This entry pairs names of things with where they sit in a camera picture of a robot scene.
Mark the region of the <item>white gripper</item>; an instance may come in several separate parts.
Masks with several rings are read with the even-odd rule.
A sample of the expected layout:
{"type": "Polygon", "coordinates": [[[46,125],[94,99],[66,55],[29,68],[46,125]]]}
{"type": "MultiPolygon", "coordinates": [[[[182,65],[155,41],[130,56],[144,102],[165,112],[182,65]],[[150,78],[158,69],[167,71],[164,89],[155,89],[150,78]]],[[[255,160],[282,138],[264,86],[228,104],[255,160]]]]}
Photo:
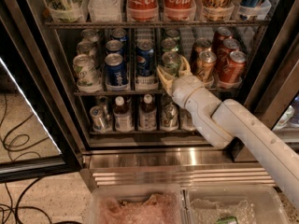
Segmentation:
{"type": "Polygon", "coordinates": [[[191,75],[192,72],[187,59],[184,56],[180,56],[180,58],[179,78],[175,80],[160,65],[157,66],[158,77],[166,93],[172,95],[173,101],[178,106],[186,109],[187,103],[194,101],[196,108],[202,109],[204,104],[200,103],[200,98],[205,86],[196,76],[191,75]]]}

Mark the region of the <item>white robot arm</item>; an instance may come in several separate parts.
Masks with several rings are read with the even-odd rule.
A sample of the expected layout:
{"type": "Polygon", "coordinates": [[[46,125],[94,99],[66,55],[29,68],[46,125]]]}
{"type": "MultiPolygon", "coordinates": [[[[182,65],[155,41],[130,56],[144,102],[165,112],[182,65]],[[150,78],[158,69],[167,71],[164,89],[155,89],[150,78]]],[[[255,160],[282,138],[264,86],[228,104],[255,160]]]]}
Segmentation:
{"type": "Polygon", "coordinates": [[[284,195],[299,208],[299,155],[260,122],[239,102],[221,101],[191,72],[181,56],[178,76],[167,73],[161,65],[157,75],[175,104],[192,116],[196,130],[216,148],[227,147],[238,138],[272,177],[284,195]]]}

